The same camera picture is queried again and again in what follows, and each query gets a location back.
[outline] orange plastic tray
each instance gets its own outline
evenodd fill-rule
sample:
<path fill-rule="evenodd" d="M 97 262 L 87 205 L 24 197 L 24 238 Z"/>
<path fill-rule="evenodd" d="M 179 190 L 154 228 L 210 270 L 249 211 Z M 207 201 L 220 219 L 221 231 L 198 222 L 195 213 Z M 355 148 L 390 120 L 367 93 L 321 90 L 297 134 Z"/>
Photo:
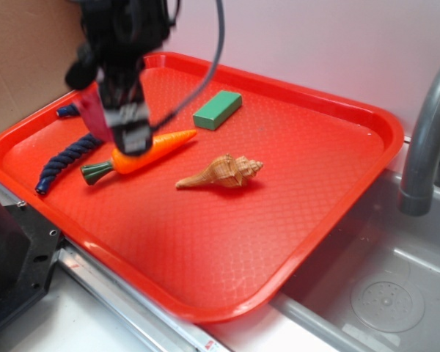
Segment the orange plastic tray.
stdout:
<path fill-rule="evenodd" d="M 142 75 L 152 120 L 181 101 L 209 63 L 179 54 L 146 57 Z M 216 131 L 129 175 L 87 186 L 66 169 L 45 197 L 34 187 L 48 159 L 87 133 L 80 118 L 59 120 L 64 96 L 0 135 L 0 182 L 66 236 L 176 315 L 229 320 L 265 303 L 323 240 L 403 143 L 388 112 L 315 90 L 220 67 L 208 88 L 164 132 L 194 128 L 192 114 L 219 90 L 243 106 Z M 215 157 L 262 161 L 246 188 L 176 190 L 180 178 Z"/>

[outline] toy carrot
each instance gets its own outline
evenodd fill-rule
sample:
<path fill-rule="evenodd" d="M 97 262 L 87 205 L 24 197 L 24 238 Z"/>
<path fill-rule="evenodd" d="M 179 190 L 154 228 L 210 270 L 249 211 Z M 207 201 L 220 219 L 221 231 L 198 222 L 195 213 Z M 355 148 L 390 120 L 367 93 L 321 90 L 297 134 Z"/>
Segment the toy carrot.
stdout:
<path fill-rule="evenodd" d="M 141 156 L 127 156 L 115 148 L 110 160 L 99 164 L 85 165 L 80 170 L 85 181 L 89 185 L 94 185 L 102 176 L 111 171 L 128 174 L 140 169 L 177 149 L 196 134 L 196 130 L 187 130 L 154 136 L 152 148 Z"/>

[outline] green sponge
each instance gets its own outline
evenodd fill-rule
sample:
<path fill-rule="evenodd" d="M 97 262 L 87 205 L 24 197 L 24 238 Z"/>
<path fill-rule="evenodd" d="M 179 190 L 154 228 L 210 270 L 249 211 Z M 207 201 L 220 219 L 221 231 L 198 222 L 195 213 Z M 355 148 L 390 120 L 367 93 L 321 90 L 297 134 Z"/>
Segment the green sponge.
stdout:
<path fill-rule="evenodd" d="M 241 94 L 222 90 L 194 114 L 194 124 L 197 127 L 214 131 L 230 117 L 242 103 Z"/>

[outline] gray faucet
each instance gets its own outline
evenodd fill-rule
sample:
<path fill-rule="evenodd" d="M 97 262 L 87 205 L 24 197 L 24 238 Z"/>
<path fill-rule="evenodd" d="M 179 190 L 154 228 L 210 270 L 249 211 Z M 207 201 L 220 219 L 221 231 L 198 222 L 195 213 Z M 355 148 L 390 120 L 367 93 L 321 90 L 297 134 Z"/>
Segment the gray faucet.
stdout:
<path fill-rule="evenodd" d="M 400 211 L 411 216 L 428 213 L 434 184 L 440 186 L 440 71 L 411 138 L 397 198 Z"/>

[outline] stainless steel sink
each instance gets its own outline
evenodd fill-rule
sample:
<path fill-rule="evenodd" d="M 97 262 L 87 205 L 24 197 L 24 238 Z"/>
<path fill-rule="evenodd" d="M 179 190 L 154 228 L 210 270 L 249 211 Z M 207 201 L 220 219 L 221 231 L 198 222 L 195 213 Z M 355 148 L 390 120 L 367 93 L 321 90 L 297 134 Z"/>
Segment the stainless steel sink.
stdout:
<path fill-rule="evenodd" d="M 272 302 L 341 351 L 440 351 L 440 190 L 414 218 L 399 182 L 383 173 Z"/>

